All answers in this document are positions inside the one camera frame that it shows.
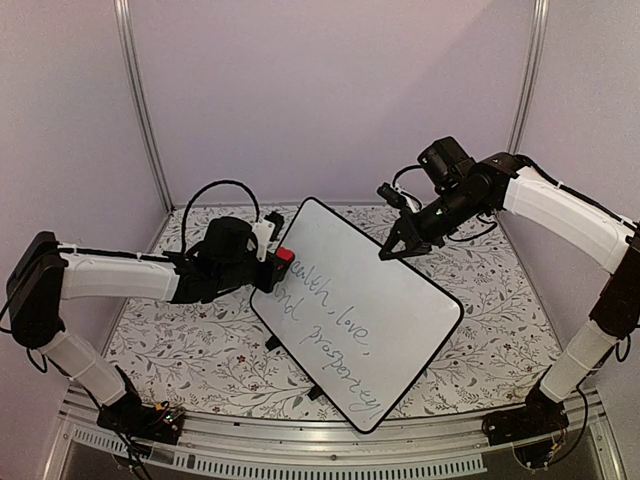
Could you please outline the red whiteboard eraser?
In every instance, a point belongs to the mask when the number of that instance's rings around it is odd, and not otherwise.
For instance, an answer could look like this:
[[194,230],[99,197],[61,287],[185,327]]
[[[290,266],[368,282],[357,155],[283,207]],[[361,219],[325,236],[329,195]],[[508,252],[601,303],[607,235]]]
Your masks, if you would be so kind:
[[295,260],[295,254],[291,250],[284,247],[279,247],[275,252],[275,256],[277,259],[278,271],[285,272]]

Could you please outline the white whiteboard black frame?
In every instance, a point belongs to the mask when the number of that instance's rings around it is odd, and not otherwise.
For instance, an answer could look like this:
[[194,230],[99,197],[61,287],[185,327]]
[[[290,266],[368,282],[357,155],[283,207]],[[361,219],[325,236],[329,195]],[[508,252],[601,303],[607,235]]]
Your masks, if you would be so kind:
[[294,261],[250,305],[340,414],[373,432],[463,317],[462,303],[320,200],[305,199],[281,241]]

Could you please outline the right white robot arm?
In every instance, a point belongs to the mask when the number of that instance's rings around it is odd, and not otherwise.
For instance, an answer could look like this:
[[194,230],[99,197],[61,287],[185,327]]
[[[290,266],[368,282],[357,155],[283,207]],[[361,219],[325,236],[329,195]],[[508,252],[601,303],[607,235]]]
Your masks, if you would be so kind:
[[537,436],[554,422],[554,404],[639,326],[639,226],[553,179],[522,154],[499,152],[476,161],[453,137],[445,137],[427,147],[416,166],[427,174],[437,197],[423,206],[395,181],[378,188],[399,213],[381,259],[426,255],[472,217],[506,211],[556,234],[609,275],[586,324],[518,412],[517,427]]

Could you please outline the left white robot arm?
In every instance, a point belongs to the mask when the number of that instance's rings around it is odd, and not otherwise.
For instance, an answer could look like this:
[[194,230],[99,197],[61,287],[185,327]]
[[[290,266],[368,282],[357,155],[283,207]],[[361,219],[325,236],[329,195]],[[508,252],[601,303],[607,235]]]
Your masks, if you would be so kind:
[[208,304],[244,286],[270,293],[295,259],[288,249],[268,248],[278,229],[268,220],[250,224],[222,217],[194,246],[158,256],[77,248],[40,232],[7,281],[1,311],[9,318],[6,331],[84,387],[126,433],[141,433],[149,415],[135,387],[90,343],[67,330],[61,302],[114,297]]

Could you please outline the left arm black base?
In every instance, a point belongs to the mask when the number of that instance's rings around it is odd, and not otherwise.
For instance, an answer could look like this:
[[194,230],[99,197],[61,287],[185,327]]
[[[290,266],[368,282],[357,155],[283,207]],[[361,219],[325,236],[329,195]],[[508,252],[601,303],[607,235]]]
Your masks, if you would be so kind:
[[126,392],[112,405],[102,405],[97,418],[99,427],[123,436],[176,445],[184,424],[184,410],[167,401],[155,406],[142,403],[137,393]]

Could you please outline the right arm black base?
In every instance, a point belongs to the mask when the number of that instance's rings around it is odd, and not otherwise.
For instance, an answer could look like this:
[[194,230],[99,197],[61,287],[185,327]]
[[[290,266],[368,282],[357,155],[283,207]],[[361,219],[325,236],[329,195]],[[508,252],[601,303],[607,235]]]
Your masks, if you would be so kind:
[[483,417],[481,430],[491,446],[530,440],[539,442],[514,449],[516,460],[532,470],[548,467],[566,440],[569,420],[562,402],[554,402],[536,384],[527,394],[523,406],[498,410]]

